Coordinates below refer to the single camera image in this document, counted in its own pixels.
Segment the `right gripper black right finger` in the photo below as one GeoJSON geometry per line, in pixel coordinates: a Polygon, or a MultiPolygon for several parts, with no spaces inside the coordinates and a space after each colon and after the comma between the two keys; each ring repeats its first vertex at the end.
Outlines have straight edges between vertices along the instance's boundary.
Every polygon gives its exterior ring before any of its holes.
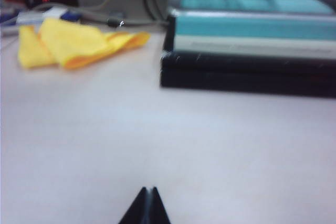
{"type": "Polygon", "coordinates": [[[151,190],[149,222],[154,224],[171,224],[159,191],[156,187],[153,187],[151,190]]]}

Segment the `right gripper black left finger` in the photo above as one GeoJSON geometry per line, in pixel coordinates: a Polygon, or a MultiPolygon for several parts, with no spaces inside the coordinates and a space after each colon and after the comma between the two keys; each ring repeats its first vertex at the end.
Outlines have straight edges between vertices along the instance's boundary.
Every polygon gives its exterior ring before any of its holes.
{"type": "Polygon", "coordinates": [[[134,224],[141,223],[145,214],[146,199],[148,196],[148,190],[146,187],[142,187],[132,204],[122,216],[118,224],[134,224]]]}

